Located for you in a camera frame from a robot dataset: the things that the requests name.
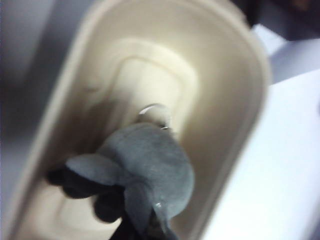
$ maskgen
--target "gray plush toy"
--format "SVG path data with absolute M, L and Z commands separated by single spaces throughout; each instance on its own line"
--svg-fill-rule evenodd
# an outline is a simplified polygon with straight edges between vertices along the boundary
M 169 221 L 187 206 L 194 172 L 167 130 L 137 123 L 114 132 L 96 153 L 69 158 L 48 180 L 72 198 L 98 195 L 94 210 L 103 221 L 122 217 L 111 239 L 175 240 Z

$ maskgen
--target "dark plush fabric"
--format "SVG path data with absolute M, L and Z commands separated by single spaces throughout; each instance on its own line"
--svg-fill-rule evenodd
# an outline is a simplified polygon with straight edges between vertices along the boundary
M 95 154 L 67 159 L 61 169 L 48 174 L 48 180 L 63 186 L 72 198 L 98 195 L 94 203 L 98 218 L 106 222 L 127 218 L 119 229 L 134 228 L 141 239 L 175 240 L 169 220 L 186 207 L 194 173 L 168 132 L 138 123 L 114 132 Z

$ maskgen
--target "plush toy ear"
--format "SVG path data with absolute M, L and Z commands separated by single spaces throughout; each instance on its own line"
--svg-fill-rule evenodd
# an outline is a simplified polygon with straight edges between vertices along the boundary
M 106 157 L 83 154 L 69 158 L 65 165 L 50 171 L 47 179 L 53 185 L 62 186 L 67 196 L 78 199 L 113 191 L 122 172 Z

